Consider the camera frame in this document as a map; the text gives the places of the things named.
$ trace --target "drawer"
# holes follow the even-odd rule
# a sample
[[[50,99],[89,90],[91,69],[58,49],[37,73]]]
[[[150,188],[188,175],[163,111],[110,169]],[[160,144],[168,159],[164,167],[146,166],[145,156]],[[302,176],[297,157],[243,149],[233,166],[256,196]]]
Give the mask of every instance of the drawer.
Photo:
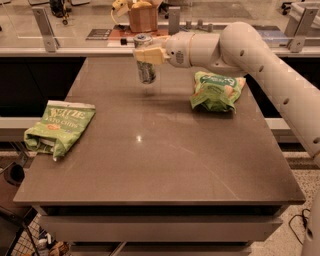
[[[249,247],[209,245],[139,245],[126,244],[121,250],[116,246],[71,246],[73,256],[247,256]]]
[[[248,242],[266,240],[282,221],[272,216],[42,216],[60,241]]]

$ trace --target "can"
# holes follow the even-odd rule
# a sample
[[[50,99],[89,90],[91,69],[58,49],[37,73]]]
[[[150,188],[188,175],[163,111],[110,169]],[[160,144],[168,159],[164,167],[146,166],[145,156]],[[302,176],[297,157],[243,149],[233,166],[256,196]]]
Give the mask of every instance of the can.
[[[133,38],[134,47],[148,46],[152,44],[152,37],[148,34],[138,34]],[[156,79],[154,64],[137,61],[140,82],[151,84]]]

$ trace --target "cable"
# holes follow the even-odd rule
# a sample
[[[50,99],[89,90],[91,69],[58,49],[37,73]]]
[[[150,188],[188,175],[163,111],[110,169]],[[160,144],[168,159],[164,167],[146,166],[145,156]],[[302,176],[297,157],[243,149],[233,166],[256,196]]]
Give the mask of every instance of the cable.
[[[300,240],[300,238],[298,237],[297,233],[296,233],[296,232],[294,231],[294,229],[292,228],[291,222],[292,222],[296,217],[301,217],[301,218],[302,218],[302,222],[303,222],[303,227],[304,227],[304,229],[306,229],[306,228],[307,228],[307,224],[308,224],[308,217],[305,216],[305,211],[309,211],[309,212],[310,212],[309,209],[303,209],[303,210],[302,210],[302,214],[296,214],[296,215],[294,215],[294,216],[290,219],[290,221],[289,221],[289,223],[288,223],[291,231],[293,232],[293,234],[295,235],[295,237],[297,238],[298,242],[299,242],[301,245],[303,245],[303,242]]]
[[[113,9],[111,9],[111,18],[116,25],[120,25],[113,17]]]

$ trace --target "green snack bag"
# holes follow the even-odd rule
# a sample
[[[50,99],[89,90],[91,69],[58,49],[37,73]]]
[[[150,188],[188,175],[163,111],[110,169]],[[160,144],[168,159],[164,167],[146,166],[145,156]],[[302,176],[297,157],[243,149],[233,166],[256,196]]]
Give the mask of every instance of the green snack bag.
[[[27,149],[53,154],[54,160],[65,156],[94,114],[94,105],[48,101],[41,120],[24,133]]]
[[[195,93],[190,97],[192,109],[202,105],[208,111],[227,112],[236,110],[234,102],[240,97],[246,79],[199,71],[195,82]]]

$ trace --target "cardboard box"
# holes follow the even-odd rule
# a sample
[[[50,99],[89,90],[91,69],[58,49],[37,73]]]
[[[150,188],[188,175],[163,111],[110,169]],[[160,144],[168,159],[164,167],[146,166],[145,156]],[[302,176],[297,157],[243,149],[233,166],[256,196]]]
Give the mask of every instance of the cardboard box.
[[[132,8],[129,11],[132,32],[151,32],[158,29],[158,7],[156,5]]]

